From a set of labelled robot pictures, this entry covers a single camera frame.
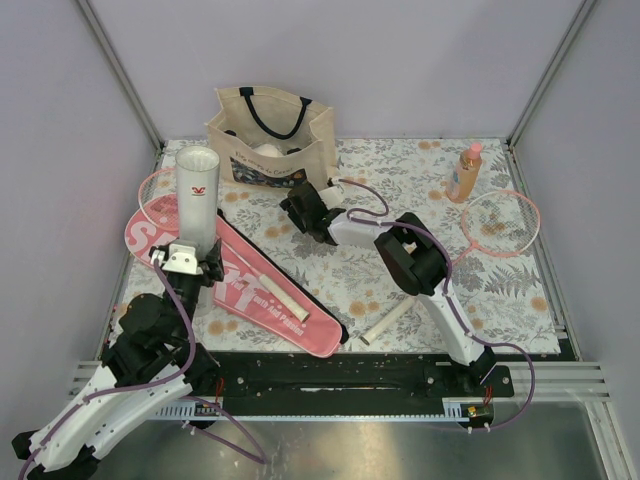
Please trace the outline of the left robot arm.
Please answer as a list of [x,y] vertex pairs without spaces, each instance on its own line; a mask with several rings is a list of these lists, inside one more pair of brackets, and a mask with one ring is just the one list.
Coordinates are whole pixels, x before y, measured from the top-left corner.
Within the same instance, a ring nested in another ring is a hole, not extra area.
[[17,434],[22,479],[88,479],[113,448],[164,406],[216,386],[218,364],[192,327],[200,291],[224,278],[221,244],[203,259],[178,241],[154,247],[163,294],[134,297],[80,392],[48,425]]

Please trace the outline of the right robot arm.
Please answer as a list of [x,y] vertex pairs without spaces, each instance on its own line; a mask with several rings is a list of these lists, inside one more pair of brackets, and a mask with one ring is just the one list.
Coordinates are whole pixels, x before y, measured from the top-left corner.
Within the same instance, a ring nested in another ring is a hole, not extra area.
[[451,280],[453,265],[441,243],[410,212],[387,220],[360,218],[354,209],[331,207],[323,193],[304,182],[291,189],[280,208],[294,225],[319,243],[377,251],[395,284],[429,312],[454,365],[455,383],[475,396],[491,382],[495,354],[476,337]]

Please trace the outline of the white shuttlecock tube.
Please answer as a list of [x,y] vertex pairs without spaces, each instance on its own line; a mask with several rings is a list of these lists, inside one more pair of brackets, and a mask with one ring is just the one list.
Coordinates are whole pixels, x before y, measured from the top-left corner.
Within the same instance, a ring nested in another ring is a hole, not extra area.
[[199,260],[219,239],[216,231],[219,170],[219,155],[211,148],[188,146],[175,155],[179,241],[194,244]]

